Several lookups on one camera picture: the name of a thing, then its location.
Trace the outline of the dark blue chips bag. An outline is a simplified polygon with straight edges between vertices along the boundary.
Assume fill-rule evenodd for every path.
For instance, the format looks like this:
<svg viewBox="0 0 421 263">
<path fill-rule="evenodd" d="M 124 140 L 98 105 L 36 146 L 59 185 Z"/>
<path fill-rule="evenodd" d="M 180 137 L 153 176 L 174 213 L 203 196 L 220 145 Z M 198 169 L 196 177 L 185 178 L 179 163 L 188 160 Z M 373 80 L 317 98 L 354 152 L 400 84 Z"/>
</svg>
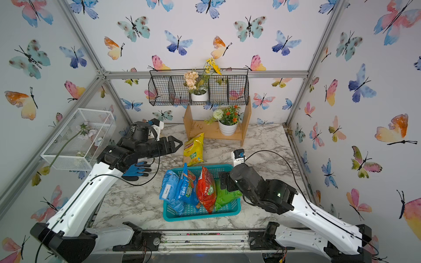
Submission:
<svg viewBox="0 0 421 263">
<path fill-rule="evenodd" d="M 177 215 L 183 215 L 184 202 L 177 198 L 180 177 L 172 170 L 166 171 L 161 186 L 159 199 L 166 201 Z"/>
</svg>

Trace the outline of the red Lay's chips bag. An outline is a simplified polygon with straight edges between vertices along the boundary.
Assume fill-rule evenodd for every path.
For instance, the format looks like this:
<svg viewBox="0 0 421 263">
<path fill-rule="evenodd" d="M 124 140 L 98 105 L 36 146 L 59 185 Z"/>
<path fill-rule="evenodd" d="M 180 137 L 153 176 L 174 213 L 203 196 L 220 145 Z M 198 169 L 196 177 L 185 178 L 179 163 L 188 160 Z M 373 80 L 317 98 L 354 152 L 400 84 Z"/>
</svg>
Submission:
<svg viewBox="0 0 421 263">
<path fill-rule="evenodd" d="M 216 184 L 212 173 L 206 167 L 202 167 L 197 182 L 196 195 L 205 210 L 212 214 L 217 199 Z"/>
</svg>

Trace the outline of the yellow Lay's chips bag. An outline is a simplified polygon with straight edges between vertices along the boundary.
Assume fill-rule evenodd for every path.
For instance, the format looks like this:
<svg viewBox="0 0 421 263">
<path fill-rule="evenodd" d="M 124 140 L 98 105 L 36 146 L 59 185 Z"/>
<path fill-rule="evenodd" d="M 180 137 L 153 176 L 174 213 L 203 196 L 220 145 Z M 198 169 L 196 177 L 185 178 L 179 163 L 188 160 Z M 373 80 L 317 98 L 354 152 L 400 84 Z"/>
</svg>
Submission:
<svg viewBox="0 0 421 263">
<path fill-rule="evenodd" d="M 183 150 L 183 162 L 188 167 L 204 162 L 203 159 L 203 141 L 205 134 L 200 133 L 189 140 Z"/>
</svg>

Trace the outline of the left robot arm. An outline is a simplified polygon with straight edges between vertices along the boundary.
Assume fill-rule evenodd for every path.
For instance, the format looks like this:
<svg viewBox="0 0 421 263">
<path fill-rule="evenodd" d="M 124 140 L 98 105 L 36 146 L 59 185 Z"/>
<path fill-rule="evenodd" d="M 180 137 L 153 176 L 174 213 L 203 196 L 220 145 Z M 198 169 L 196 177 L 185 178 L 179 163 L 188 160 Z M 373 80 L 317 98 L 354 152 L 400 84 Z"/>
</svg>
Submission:
<svg viewBox="0 0 421 263">
<path fill-rule="evenodd" d="M 160 158 L 181 148 L 181 140 L 161 137 L 162 129 L 163 122 L 157 119 L 132 123 L 116 145 L 107 146 L 98 156 L 69 201 L 48 222 L 32 227 L 31 236 L 67 263 L 81 263 L 93 252 L 113 247 L 142 249 L 143 230 L 131 222 L 104 229 L 87 228 L 86 224 L 109 189 L 139 159 Z"/>
</svg>

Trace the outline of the light blue lime chips bag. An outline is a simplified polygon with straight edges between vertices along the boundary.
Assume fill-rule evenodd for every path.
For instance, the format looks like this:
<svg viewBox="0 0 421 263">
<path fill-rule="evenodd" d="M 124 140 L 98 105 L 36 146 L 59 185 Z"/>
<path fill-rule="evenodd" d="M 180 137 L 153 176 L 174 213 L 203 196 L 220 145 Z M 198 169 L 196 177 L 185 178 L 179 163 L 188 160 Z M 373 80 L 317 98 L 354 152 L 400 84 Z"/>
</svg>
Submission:
<svg viewBox="0 0 421 263">
<path fill-rule="evenodd" d="M 187 163 L 184 163 L 182 176 L 178 184 L 176 199 L 199 209 L 200 202 L 197 198 L 196 186 L 196 175 L 188 170 Z"/>
</svg>

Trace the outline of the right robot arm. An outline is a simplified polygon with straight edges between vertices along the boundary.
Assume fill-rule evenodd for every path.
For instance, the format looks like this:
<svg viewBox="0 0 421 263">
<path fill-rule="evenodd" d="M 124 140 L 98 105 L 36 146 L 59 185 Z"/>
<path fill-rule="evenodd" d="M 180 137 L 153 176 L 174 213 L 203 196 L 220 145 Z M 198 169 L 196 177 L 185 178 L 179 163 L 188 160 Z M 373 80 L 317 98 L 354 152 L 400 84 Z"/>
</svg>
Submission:
<svg viewBox="0 0 421 263">
<path fill-rule="evenodd" d="M 294 187 L 277 179 L 263 179 L 252 167 L 241 163 L 221 172 L 220 186 L 239 190 L 255 207 L 290 217 L 307 230 L 269 222 L 265 232 L 251 236 L 252 250 L 296 248 L 324 256 L 332 263 L 370 263 L 372 254 L 364 247 L 372 240 L 365 224 L 352 225 L 310 203 Z"/>
</svg>

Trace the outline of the green Lay's chips bag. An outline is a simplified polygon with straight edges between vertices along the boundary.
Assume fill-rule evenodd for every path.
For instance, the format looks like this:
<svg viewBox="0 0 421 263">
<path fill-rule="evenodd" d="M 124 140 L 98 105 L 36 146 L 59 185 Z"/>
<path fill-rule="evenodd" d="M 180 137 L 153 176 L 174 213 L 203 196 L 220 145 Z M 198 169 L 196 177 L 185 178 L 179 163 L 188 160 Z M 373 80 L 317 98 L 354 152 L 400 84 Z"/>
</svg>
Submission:
<svg viewBox="0 0 421 263">
<path fill-rule="evenodd" d="M 231 203 L 242 197 L 242 193 L 239 190 L 229 192 L 227 189 L 217 188 L 217 199 L 214 204 L 215 211 L 220 210 L 223 206 Z"/>
</svg>

